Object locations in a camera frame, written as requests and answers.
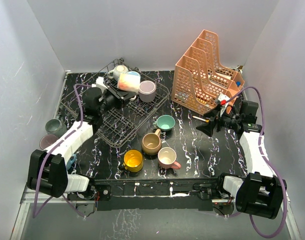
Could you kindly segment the tan brown mug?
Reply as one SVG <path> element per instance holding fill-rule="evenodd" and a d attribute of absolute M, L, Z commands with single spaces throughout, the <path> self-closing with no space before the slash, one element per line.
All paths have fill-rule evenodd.
<path fill-rule="evenodd" d="M 162 148 L 161 130 L 146 134 L 141 141 L 142 151 L 147 155 L 156 155 Z"/>

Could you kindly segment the lilac ceramic mug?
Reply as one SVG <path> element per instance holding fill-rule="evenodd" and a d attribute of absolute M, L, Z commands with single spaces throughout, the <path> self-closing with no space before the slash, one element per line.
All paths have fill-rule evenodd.
<path fill-rule="evenodd" d="M 139 98 L 144 103 L 151 103 L 156 97 L 156 84 L 150 80 L 142 81 L 139 85 Z"/>

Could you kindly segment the cream pink speckled mug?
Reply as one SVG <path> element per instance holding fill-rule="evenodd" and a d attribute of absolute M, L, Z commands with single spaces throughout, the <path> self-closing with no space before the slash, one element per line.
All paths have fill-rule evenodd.
<path fill-rule="evenodd" d="M 141 83 L 141 77 L 127 73 L 121 73 L 118 81 L 117 88 L 122 91 L 138 93 Z"/>

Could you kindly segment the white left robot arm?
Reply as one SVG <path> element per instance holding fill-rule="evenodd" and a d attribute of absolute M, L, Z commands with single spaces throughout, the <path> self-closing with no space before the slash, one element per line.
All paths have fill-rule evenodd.
<path fill-rule="evenodd" d="M 30 190 L 58 198 L 65 193 L 78 192 L 84 199 L 95 196 L 96 187 L 87 176 L 69 174 L 67 164 L 73 154 L 90 139 L 103 124 L 108 111 L 125 107 L 137 95 L 115 87 L 86 85 L 82 95 L 77 94 L 77 120 L 54 144 L 32 152 L 26 185 Z"/>

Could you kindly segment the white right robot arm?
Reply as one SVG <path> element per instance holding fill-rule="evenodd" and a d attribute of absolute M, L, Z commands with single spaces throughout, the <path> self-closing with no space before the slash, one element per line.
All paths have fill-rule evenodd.
<path fill-rule="evenodd" d="M 203 115 L 204 124 L 197 130 L 211 137 L 222 128 L 233 130 L 244 152 L 247 166 L 247 176 L 222 173 L 215 186 L 215 192 L 220 198 L 229 196 L 235 200 L 238 212 L 275 219 L 283 201 L 282 185 L 271 167 L 264 161 L 264 148 L 258 141 L 262 126 L 257 124 L 258 103 L 242 101 L 239 111 L 233 107 L 230 113 L 223 105 L 218 104 L 214 109 Z"/>

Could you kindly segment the white speckled ceramic mug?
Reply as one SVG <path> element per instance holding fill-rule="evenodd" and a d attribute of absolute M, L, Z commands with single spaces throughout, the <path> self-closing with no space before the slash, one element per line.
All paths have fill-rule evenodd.
<path fill-rule="evenodd" d="M 109 79 L 115 79 L 118 81 L 121 74 L 126 74 L 129 72 L 129 69 L 125 65 L 117 65 L 114 69 L 110 70 L 107 73 Z"/>

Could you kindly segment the pink mug white inside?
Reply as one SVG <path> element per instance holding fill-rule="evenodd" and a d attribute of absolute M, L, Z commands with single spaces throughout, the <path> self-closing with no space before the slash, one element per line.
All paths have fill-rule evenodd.
<path fill-rule="evenodd" d="M 177 154 L 171 147 L 163 147 L 158 152 L 158 163 L 163 169 L 179 170 L 181 164 L 177 162 Z"/>

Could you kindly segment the light blue textured mug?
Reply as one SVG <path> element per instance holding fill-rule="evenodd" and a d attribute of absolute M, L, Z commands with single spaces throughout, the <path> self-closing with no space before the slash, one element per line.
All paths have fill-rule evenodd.
<path fill-rule="evenodd" d="M 138 77 L 141 76 L 137 71 L 128 71 L 126 74 L 127 75 L 132 75 L 132 76 L 138 76 Z"/>

